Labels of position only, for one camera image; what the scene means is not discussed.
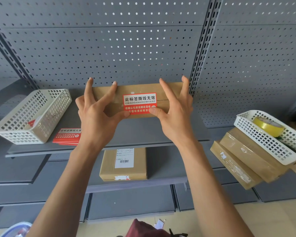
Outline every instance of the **left hand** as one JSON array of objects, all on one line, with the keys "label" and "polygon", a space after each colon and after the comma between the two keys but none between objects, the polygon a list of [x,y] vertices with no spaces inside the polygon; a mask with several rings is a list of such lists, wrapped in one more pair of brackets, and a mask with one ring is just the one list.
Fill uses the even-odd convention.
[{"label": "left hand", "polygon": [[112,117],[108,117],[103,111],[115,95],[116,81],[110,90],[98,101],[92,92],[93,78],[87,81],[83,96],[76,99],[79,108],[78,114],[81,120],[81,138],[78,146],[93,151],[101,151],[113,138],[117,124],[129,116],[128,111],[121,111]]}]

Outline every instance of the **stack of packages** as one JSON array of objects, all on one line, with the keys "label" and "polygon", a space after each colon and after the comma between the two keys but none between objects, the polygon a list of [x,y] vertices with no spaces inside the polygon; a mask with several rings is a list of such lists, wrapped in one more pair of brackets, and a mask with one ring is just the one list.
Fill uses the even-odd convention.
[{"label": "stack of packages", "polygon": [[289,169],[296,173],[296,162],[282,165],[238,128],[214,141],[210,150],[246,190],[262,181],[270,183]]},{"label": "stack of packages", "polygon": [[79,143],[81,136],[81,129],[73,128],[61,128],[53,139],[53,143],[59,145],[73,145],[76,146]]}]

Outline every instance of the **perforated plastic basket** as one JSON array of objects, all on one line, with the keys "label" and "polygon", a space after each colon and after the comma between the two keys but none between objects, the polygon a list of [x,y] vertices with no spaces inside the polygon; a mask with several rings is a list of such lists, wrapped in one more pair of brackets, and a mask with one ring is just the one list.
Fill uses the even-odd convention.
[{"label": "perforated plastic basket", "polygon": [[33,91],[0,121],[0,135],[17,145],[43,144],[71,101],[68,89]]},{"label": "perforated plastic basket", "polygon": [[296,161],[296,152],[254,124],[252,121],[255,117],[264,117],[284,126],[285,128],[280,135],[281,141],[296,150],[296,131],[263,111],[250,110],[241,113],[237,115],[234,125],[283,165]]}]

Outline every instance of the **packing tape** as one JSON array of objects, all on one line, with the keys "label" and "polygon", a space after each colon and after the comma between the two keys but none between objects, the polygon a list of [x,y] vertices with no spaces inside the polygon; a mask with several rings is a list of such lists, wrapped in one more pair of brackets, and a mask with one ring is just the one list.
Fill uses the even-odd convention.
[{"label": "packing tape", "polygon": [[284,130],[284,127],[280,124],[264,117],[254,118],[253,123],[273,137],[278,137]]}]

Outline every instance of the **floor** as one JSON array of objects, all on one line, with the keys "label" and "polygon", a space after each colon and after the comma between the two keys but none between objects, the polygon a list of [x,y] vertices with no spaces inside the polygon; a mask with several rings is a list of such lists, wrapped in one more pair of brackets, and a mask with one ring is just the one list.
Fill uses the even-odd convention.
[{"label": "floor", "polygon": [[[296,237],[296,199],[235,206],[255,237]],[[174,233],[188,233],[190,237],[201,236],[195,211],[138,219],[151,225],[161,219],[165,230],[171,228]],[[93,224],[81,223],[77,237],[93,237],[95,233],[97,236],[125,236],[132,221],[132,219],[126,219]]]}]

